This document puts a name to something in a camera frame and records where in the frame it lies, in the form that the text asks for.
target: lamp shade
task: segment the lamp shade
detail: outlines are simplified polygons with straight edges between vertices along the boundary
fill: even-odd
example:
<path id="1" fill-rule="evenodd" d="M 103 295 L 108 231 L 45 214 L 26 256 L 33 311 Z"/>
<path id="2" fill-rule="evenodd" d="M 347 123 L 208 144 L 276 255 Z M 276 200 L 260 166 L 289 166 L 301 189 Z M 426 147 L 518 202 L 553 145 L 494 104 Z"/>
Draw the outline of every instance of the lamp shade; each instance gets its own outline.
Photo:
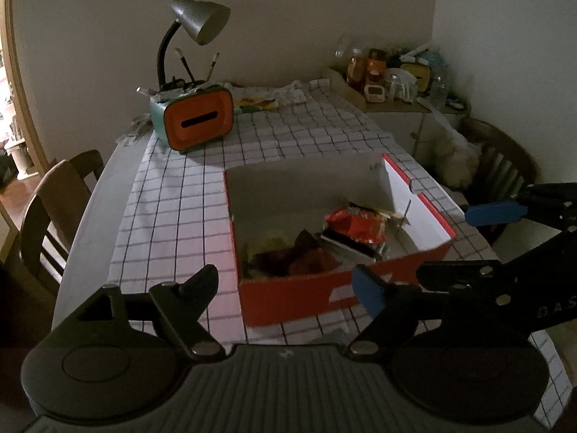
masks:
<path id="1" fill-rule="evenodd" d="M 174 0 L 172 11 L 198 45 L 206 45 L 218 36 L 230 17 L 230 8 L 211 1 Z"/>

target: water bottle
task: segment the water bottle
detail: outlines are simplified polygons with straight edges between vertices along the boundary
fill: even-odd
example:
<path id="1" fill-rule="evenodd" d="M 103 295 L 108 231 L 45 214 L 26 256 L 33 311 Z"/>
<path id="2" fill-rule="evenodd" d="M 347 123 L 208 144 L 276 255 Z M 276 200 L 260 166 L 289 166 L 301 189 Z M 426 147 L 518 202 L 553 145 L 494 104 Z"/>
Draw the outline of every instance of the water bottle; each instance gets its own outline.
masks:
<path id="1" fill-rule="evenodd" d="M 449 94 L 449 70 L 446 67 L 433 70 L 429 101 L 437 109 L 445 106 L 446 96 Z"/>

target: white wall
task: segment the white wall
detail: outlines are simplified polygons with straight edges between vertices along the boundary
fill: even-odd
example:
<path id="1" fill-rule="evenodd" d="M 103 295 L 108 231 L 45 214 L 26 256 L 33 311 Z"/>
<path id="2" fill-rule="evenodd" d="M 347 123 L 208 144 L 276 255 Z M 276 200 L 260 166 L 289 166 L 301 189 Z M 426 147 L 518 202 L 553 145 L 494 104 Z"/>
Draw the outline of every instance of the white wall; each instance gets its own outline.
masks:
<path id="1" fill-rule="evenodd" d="M 536 160 L 543 182 L 577 181 L 577 0 L 437 0 L 433 40 L 471 102 Z M 521 222 L 505 259 L 551 235 Z"/>
<path id="2" fill-rule="evenodd" d="M 138 86 L 156 87 L 156 53 L 172 0 L 14 0 L 18 58 L 47 156 L 89 148 L 108 157 L 114 139 L 146 112 Z M 345 31 L 388 42 L 431 36 L 435 0 L 212 0 L 232 9 L 210 45 L 180 31 L 176 43 L 203 78 L 220 51 L 215 79 L 281 85 L 317 77 Z M 172 49 L 167 75 L 185 76 Z"/>

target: glass jar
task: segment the glass jar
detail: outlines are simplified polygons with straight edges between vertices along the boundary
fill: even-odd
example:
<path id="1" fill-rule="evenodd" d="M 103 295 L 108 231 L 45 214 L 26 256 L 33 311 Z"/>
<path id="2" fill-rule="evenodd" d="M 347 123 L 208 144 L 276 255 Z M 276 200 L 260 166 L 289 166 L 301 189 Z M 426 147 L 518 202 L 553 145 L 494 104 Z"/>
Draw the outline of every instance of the glass jar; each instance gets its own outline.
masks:
<path id="1" fill-rule="evenodd" d="M 365 81 L 366 57 L 365 50 L 359 47 L 353 49 L 353 56 L 347 67 L 347 83 L 355 91 L 362 92 Z"/>
<path id="2" fill-rule="evenodd" d="M 365 82 L 372 85 L 384 85 L 387 70 L 387 53 L 380 49 L 369 50 L 366 62 Z"/>

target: shelf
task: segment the shelf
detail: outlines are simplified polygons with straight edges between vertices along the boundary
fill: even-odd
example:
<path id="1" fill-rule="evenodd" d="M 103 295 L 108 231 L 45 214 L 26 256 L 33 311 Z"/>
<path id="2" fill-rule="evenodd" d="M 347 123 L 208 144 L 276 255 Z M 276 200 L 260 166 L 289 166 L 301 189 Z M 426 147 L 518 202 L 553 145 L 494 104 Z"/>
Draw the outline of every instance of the shelf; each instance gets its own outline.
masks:
<path id="1" fill-rule="evenodd" d="M 410 104 L 408 102 L 403 101 L 395 101 L 395 102 L 381 102 L 379 104 L 371 104 L 367 102 L 365 104 L 365 112 L 419 112 L 421 114 L 430 114 L 431 111 L 426 109 L 418 102 L 414 104 Z M 439 109 L 443 114 L 464 114 L 464 111 L 458 111 L 457 109 L 453 109 L 451 107 L 443 107 Z"/>
<path id="2" fill-rule="evenodd" d="M 394 102 L 381 102 L 379 104 L 372 104 L 366 102 L 362 94 L 355 91 L 353 88 L 347 85 L 347 82 L 343 79 L 340 73 L 330 68 L 325 68 L 322 70 L 322 77 L 328 78 L 331 82 L 331 91 L 336 92 L 340 97 L 345 98 L 355 107 L 359 108 L 363 112 L 374 113 L 374 112 L 417 112 L 419 114 L 430 114 L 431 111 L 426 109 L 418 102 L 414 104 L 394 101 Z M 458 111 L 451 107 L 445 106 L 440 111 L 443 114 L 466 114 L 467 111 Z"/>

